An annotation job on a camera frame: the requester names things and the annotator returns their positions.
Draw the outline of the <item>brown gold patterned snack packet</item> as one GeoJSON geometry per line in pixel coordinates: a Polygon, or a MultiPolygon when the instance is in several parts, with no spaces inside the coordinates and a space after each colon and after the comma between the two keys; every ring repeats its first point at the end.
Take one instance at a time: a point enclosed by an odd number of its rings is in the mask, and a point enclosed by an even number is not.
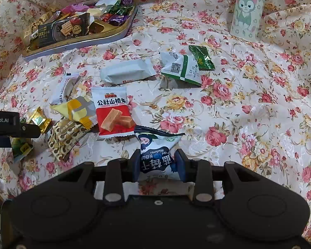
{"type": "Polygon", "coordinates": [[[89,132],[81,123],[61,119],[49,131],[47,144],[58,161],[63,161],[79,140],[89,132]]]}

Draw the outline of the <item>blue white blueberry snack packet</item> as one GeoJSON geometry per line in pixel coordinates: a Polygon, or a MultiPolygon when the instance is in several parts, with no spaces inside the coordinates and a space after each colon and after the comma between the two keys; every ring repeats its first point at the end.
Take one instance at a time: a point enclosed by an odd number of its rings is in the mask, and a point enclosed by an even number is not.
{"type": "Polygon", "coordinates": [[[134,133],[140,142],[138,181],[147,179],[179,180],[177,162],[171,155],[184,133],[172,134],[137,125],[134,133]]]}

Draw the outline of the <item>red white hawthorn snack packet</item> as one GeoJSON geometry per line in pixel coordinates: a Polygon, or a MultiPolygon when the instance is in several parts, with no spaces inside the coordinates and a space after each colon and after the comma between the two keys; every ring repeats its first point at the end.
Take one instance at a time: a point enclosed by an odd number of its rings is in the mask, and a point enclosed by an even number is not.
{"type": "Polygon", "coordinates": [[[133,135],[135,121],[131,117],[125,87],[92,87],[92,100],[101,138],[133,135]]]}

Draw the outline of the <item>yellow grey snack packet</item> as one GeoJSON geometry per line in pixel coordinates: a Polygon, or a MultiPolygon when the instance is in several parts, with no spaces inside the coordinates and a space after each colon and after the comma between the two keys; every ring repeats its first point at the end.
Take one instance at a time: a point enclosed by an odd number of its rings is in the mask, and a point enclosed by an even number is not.
{"type": "Polygon", "coordinates": [[[81,123],[86,129],[98,124],[94,102],[87,97],[79,96],[65,103],[52,105],[51,109],[70,121],[81,123]]]}

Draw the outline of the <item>grey white wafer packet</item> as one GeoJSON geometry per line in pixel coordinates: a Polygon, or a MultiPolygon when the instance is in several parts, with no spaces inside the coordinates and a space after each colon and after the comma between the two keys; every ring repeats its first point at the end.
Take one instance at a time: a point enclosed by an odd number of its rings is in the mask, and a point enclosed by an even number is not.
{"type": "Polygon", "coordinates": [[[112,66],[107,66],[100,71],[102,81],[119,85],[155,76],[157,73],[150,59],[122,61],[112,66]]]}

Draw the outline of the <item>gold foil candy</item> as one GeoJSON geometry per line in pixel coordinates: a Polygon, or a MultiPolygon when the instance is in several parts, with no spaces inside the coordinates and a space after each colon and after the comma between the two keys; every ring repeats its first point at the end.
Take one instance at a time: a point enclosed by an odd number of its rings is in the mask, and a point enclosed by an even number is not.
{"type": "Polygon", "coordinates": [[[49,119],[44,114],[41,107],[38,107],[28,118],[28,124],[37,125],[40,128],[41,134],[45,134],[51,125],[52,119],[49,119]]]}

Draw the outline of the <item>green yellow candy packet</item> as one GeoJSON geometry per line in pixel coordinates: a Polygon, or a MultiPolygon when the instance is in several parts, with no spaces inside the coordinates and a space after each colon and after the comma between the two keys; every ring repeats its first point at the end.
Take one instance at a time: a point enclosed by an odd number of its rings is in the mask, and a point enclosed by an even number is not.
{"type": "Polygon", "coordinates": [[[34,149],[34,146],[30,142],[26,141],[26,139],[13,138],[12,139],[13,162],[21,161],[33,149],[34,149]]]}

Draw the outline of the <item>white clear snack packet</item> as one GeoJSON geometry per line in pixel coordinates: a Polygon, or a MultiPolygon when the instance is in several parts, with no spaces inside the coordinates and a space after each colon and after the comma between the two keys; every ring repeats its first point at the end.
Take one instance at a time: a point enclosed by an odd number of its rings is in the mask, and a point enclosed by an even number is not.
{"type": "Polygon", "coordinates": [[[61,82],[55,88],[49,103],[51,105],[58,105],[68,101],[68,98],[73,90],[74,85],[80,78],[78,73],[67,73],[63,76],[61,82]]]}

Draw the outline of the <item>floral sofa cover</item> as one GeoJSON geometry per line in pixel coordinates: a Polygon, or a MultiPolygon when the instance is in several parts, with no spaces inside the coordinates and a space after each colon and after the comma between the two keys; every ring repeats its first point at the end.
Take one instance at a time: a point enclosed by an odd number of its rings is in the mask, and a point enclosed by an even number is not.
{"type": "MultiPolygon", "coordinates": [[[[0,110],[29,117],[49,103],[64,74],[78,73],[71,97],[104,85],[101,69],[150,59],[153,79],[127,84],[139,125],[184,133],[191,159],[236,161],[299,193],[311,210],[311,0],[265,0],[255,42],[230,34],[236,0],[135,0],[127,36],[26,62],[22,33],[53,8],[83,0],[0,0],[0,110]],[[197,86],[162,75],[160,53],[193,56],[204,46],[214,71],[197,86]]],[[[303,235],[311,243],[311,213],[303,235]]]]}

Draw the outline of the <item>small green candy packet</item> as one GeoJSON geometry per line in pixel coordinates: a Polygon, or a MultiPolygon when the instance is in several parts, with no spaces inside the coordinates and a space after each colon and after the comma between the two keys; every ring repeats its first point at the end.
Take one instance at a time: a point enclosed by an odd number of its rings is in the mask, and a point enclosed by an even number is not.
{"type": "Polygon", "coordinates": [[[200,70],[215,70],[214,63],[209,57],[207,48],[205,48],[204,46],[189,45],[189,51],[193,54],[200,70]]]}

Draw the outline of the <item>black biscuit packet in tray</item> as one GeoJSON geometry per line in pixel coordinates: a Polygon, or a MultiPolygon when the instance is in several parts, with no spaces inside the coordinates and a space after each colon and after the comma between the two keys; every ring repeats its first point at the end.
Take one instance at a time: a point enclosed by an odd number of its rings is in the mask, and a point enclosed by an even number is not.
{"type": "Polygon", "coordinates": [[[85,36],[89,32],[89,25],[89,13],[39,25],[39,47],[46,47],[61,41],[85,36]]]}

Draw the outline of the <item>pink candy wrapper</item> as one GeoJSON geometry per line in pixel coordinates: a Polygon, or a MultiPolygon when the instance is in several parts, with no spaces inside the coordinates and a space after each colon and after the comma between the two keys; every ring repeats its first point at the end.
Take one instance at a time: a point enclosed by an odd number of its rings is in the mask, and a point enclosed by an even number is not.
{"type": "Polygon", "coordinates": [[[75,12],[85,12],[88,9],[89,9],[89,6],[83,3],[75,3],[75,4],[66,6],[65,8],[61,9],[61,12],[64,14],[68,14],[68,13],[75,13],[75,12]]]}

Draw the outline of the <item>purple foil candy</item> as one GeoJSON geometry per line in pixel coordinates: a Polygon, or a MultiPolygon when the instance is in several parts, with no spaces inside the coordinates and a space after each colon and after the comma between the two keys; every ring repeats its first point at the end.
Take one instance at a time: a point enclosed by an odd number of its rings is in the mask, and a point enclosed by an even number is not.
{"type": "Polygon", "coordinates": [[[108,24],[112,26],[121,26],[126,22],[128,18],[129,16],[112,15],[108,20],[108,24]]]}

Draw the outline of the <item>green foil candy in tray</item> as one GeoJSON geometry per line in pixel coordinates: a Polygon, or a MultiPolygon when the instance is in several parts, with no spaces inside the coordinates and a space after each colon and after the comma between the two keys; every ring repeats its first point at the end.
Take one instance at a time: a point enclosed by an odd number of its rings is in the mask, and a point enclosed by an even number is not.
{"type": "Polygon", "coordinates": [[[131,6],[113,5],[113,7],[110,9],[109,13],[111,15],[128,16],[132,9],[133,9],[133,5],[131,5],[131,6]]]}

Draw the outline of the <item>white cat print bottle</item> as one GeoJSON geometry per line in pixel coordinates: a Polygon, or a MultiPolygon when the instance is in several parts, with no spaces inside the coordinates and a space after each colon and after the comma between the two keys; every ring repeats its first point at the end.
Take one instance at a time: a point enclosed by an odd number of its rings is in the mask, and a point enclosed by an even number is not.
{"type": "Polygon", "coordinates": [[[265,0],[236,0],[230,34],[255,42],[265,0]]]}

